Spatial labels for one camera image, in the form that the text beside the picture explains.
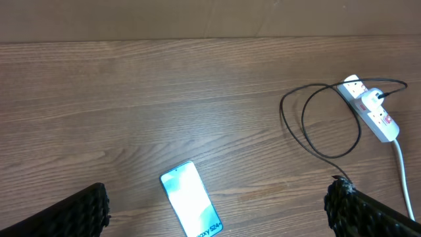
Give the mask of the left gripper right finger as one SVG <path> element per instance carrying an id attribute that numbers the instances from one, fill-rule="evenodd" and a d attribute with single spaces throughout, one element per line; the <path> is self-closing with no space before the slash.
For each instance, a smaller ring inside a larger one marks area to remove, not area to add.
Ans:
<path id="1" fill-rule="evenodd" d="M 336 175 L 324 197 L 329 227 L 340 237 L 420 237 L 420 224 Z"/>

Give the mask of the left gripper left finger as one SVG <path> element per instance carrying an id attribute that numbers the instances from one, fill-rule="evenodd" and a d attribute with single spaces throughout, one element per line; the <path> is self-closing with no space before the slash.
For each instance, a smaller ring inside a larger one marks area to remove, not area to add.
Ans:
<path id="1" fill-rule="evenodd" d="M 109 211 L 105 185 L 98 182 L 1 230 L 1 237 L 99 237 Z"/>

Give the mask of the Galaxy smartphone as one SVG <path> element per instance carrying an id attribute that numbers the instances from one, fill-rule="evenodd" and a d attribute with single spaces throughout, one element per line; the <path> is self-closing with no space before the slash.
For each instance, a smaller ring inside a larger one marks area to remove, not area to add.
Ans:
<path id="1" fill-rule="evenodd" d="M 161 185 L 187 237 L 211 237 L 224 226 L 193 162 L 160 176 Z"/>

